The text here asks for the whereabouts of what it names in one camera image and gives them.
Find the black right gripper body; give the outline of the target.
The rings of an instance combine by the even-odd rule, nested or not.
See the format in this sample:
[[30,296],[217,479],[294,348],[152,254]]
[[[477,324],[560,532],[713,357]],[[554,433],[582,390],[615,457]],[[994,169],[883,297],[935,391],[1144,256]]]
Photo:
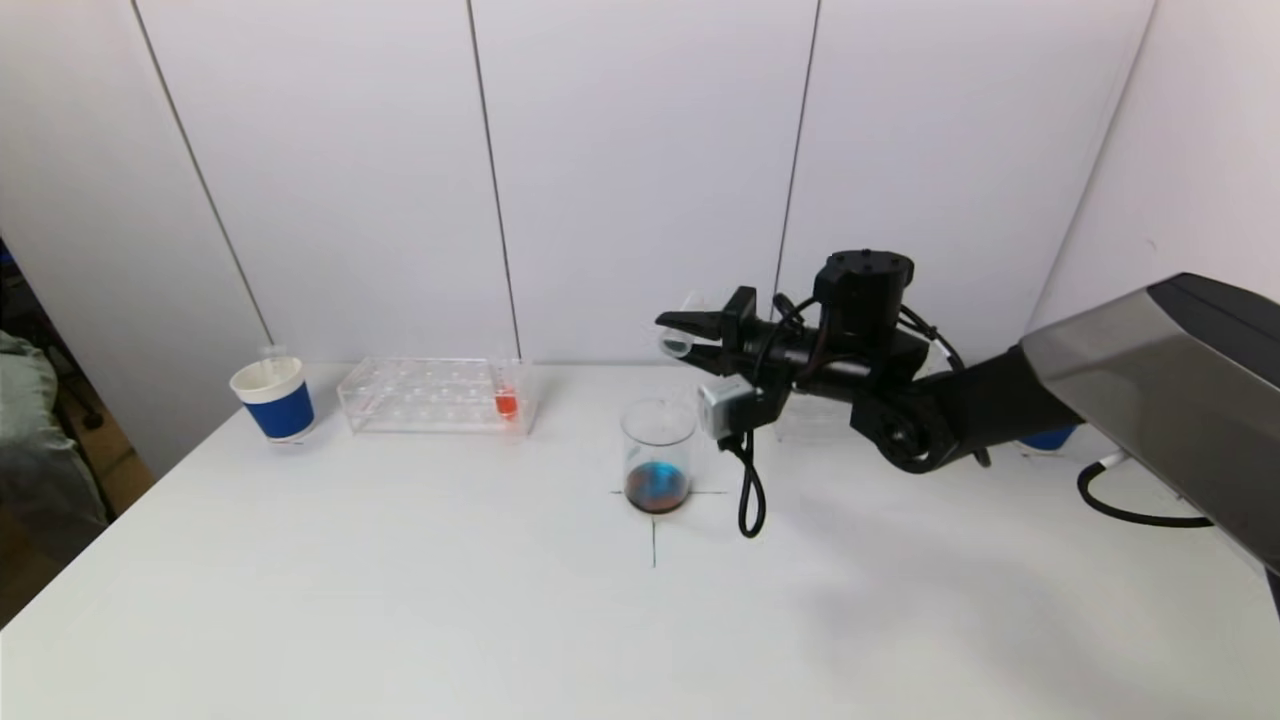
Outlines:
[[768,322],[758,315],[754,287],[740,286],[721,309],[721,348],[744,377],[763,377],[771,364],[781,364],[781,360],[771,360],[772,354],[804,336],[800,304],[786,293],[774,293],[771,309],[776,318]]

